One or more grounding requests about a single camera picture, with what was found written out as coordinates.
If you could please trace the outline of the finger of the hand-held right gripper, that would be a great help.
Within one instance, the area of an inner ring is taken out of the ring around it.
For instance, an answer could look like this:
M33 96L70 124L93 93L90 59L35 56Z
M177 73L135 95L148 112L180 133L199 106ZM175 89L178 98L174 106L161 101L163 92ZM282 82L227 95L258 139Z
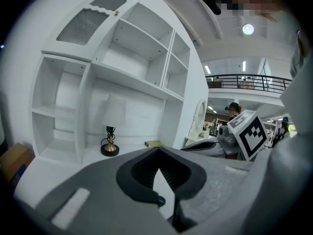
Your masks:
M181 149L182 151L203 155L203 156L225 156L225 152L222 148L218 149Z
M211 140L202 140L193 144L190 144L186 149L212 149L218 142Z

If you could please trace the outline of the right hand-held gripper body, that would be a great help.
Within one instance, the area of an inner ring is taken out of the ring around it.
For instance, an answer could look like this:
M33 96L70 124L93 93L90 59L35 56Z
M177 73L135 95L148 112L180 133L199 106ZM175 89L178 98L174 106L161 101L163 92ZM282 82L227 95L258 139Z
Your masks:
M252 160L268 142L268 134L256 111L245 110L219 128L217 136L225 154Z

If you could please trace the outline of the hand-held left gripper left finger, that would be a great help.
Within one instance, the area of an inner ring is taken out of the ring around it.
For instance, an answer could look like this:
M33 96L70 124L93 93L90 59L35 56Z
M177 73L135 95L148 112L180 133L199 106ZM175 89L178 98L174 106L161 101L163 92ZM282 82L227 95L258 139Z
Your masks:
M45 235L177 235L157 204L128 197L116 173L135 151L92 163L51 190L34 209Z

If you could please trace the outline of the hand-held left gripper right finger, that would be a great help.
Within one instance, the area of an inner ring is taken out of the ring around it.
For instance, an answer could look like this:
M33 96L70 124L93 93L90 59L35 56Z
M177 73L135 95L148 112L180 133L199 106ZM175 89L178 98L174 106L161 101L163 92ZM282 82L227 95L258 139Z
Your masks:
M172 223L158 232L241 232L246 208L235 200L248 162L206 157L161 147L158 168L174 193Z

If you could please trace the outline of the white desk with hutch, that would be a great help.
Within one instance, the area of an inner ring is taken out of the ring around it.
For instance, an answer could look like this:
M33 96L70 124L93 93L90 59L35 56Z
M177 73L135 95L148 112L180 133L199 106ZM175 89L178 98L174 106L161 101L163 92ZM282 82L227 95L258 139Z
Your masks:
M36 206L78 170L103 160L109 95L126 99L120 154L146 141L180 149L208 89L198 54L163 0L82 0L40 49L30 94L35 159L15 197Z

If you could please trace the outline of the cream ornate vanity table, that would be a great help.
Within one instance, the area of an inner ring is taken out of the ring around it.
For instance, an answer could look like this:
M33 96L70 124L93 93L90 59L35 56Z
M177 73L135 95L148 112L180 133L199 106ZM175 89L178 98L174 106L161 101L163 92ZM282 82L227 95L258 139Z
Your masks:
M186 143L184 147L202 140L209 139L212 141L215 139L213 135L210 135L210 128L203 130L206 108L207 102L201 99L197 104L188 136L185 137Z

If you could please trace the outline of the black balcony railing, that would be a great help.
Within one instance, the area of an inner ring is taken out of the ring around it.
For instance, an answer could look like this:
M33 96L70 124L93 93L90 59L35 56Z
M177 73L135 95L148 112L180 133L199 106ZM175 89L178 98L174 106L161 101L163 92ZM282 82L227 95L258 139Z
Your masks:
M242 89L276 94L282 94L291 84L290 79L268 75L221 74L205 78L211 89Z

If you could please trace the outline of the white shade table lamp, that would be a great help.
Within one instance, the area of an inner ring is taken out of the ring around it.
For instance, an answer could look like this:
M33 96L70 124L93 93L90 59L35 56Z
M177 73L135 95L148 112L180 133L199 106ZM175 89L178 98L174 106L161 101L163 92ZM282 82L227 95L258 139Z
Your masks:
M103 125L106 127L107 136L101 141L101 154L114 157L119 154L119 147L114 144L116 127L123 127L126 122L126 99L109 95L103 116Z

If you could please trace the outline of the brown cardboard box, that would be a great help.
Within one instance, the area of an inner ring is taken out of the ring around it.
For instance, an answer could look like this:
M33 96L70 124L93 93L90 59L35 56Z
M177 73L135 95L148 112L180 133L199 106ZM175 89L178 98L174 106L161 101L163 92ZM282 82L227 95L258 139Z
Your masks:
M0 157L0 173L12 191L34 158L33 150L20 143L13 145Z

